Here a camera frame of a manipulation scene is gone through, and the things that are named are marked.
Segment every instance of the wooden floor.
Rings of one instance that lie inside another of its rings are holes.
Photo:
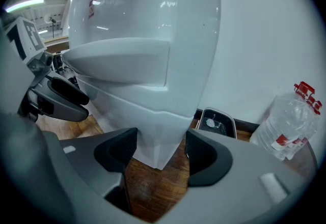
[[[193,120],[191,128],[195,128],[196,123],[197,120]],[[42,130],[54,132],[59,139],[103,133],[93,116],[88,116],[86,120],[78,123],[39,116],[36,124]],[[250,133],[237,131],[237,137],[240,140],[248,141],[250,136]],[[286,164],[303,176],[310,176],[314,174],[310,162],[307,164],[311,156],[309,154],[304,154],[304,156],[300,154],[299,164],[295,159]],[[158,220],[185,195],[188,178],[189,163],[185,154],[185,140],[182,140],[162,171],[132,159],[126,169],[126,185],[133,215],[148,222]]]

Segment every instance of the water bottle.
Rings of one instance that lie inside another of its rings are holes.
[[[312,96],[315,90],[303,81],[294,86],[294,92],[274,99],[267,119],[250,138],[280,160],[292,159],[318,128],[322,105]]]

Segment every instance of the ceiling light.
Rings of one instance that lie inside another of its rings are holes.
[[[105,27],[101,27],[101,26],[97,26],[97,28],[98,28],[98,29],[102,29],[102,30],[106,30],[106,31],[108,30],[107,28],[105,28]]]
[[[44,3],[44,0],[30,0],[30,1],[26,1],[26,2],[17,3],[9,8],[6,8],[6,11],[9,13],[14,10],[17,10],[17,9],[20,9],[23,7],[27,7],[30,5],[38,4],[38,3]]]

